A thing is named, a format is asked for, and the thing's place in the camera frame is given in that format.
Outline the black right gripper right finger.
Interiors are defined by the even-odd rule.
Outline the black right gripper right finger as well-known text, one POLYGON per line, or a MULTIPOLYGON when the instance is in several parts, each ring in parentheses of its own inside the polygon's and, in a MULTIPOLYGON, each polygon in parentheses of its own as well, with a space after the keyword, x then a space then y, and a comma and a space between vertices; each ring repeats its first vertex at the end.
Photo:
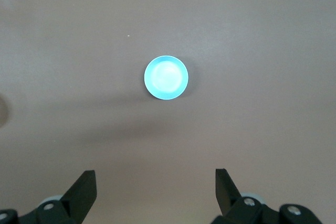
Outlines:
POLYGON ((263 204, 251 195, 243 196, 224 168, 215 172, 215 195, 222 214, 212 224, 263 223, 263 204))

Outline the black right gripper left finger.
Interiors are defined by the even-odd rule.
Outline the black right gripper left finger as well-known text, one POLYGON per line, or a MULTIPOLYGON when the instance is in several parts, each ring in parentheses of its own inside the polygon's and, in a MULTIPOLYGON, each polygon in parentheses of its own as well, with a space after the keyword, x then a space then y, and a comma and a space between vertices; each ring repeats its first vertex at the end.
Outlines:
POLYGON ((83 223, 96 198, 96 173, 86 170, 59 200, 40 204, 17 223, 83 223))

